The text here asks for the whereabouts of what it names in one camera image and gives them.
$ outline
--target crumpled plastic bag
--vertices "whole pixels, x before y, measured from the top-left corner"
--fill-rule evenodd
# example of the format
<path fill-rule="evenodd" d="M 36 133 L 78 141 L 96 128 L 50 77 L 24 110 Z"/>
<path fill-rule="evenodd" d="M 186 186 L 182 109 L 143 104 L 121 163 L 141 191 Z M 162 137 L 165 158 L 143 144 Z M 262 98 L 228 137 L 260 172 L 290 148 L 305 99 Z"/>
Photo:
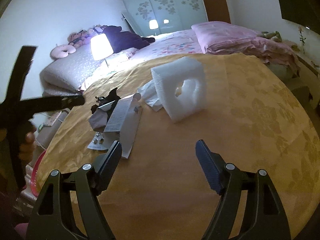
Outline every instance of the crumpled plastic bag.
<path fill-rule="evenodd" d="M 155 112 L 158 112 L 163 107 L 160 99 L 158 98 L 153 80 L 138 88 L 138 93 L 141 94 L 141 98 L 148 106 L 151 106 Z"/>

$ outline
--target pink bedding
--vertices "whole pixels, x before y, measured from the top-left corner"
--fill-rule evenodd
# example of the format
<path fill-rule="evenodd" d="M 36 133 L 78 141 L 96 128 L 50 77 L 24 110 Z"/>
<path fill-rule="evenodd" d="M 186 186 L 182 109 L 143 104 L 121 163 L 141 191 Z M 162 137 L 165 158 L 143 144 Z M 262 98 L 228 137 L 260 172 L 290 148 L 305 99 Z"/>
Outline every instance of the pink bedding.
<path fill-rule="evenodd" d="M 257 37 L 257 32 L 225 22 L 206 22 L 191 27 L 198 38 L 201 50 L 206 54 L 227 55 L 243 53 L 254 55 L 264 63 L 288 65 L 293 73 L 299 67 L 294 51 L 283 43 Z"/>

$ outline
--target white lampshade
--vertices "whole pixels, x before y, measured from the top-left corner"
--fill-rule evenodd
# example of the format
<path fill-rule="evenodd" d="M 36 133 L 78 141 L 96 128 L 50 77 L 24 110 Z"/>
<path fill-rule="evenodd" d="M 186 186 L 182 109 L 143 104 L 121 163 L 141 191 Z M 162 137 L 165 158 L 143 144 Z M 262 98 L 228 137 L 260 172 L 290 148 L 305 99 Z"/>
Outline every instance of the white lampshade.
<path fill-rule="evenodd" d="M 154 30 L 154 29 L 159 28 L 157 20 L 151 20 L 149 22 L 149 28 L 150 28 L 150 30 Z"/>
<path fill-rule="evenodd" d="M 91 38 L 91 52 L 94 60 L 101 60 L 113 54 L 107 36 L 103 33 Z"/>

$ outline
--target yellow tablecloth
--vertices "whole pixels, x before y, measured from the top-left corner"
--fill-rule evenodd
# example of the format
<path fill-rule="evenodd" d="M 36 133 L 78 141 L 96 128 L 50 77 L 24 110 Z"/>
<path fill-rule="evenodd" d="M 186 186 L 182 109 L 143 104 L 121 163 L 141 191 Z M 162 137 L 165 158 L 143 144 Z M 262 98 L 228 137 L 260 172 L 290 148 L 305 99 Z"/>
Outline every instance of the yellow tablecloth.
<path fill-rule="evenodd" d="M 38 170 L 39 184 L 51 170 L 76 171 L 100 153 L 87 149 L 94 135 L 88 118 L 95 96 L 114 87 L 121 97 L 132 94 L 151 80 L 150 68 L 183 56 L 150 60 L 92 85 L 84 94 L 86 104 L 72 109 L 53 138 Z M 205 66 L 208 107 L 173 124 L 164 109 L 155 113 L 143 105 L 131 155 L 120 161 L 108 190 L 99 196 L 113 233 L 119 240 L 201 239 L 219 201 L 195 155 L 196 141 L 204 139 L 211 151 L 243 171 L 267 170 L 295 237 L 320 201 L 320 141 L 310 119 L 256 57 L 188 56 Z M 241 221 L 237 216 L 231 236 Z"/>

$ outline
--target dark blanket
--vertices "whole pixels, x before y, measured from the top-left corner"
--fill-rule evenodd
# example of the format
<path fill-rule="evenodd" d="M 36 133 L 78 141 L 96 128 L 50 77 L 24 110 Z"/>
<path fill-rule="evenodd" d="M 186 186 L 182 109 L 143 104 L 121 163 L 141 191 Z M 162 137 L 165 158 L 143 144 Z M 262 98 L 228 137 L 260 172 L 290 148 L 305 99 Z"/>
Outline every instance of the dark blanket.
<path fill-rule="evenodd" d="M 108 37 L 114 53 L 129 48 L 142 49 L 156 41 L 155 38 L 144 38 L 132 32 L 121 31 L 120 26 L 106 26 L 102 32 Z"/>

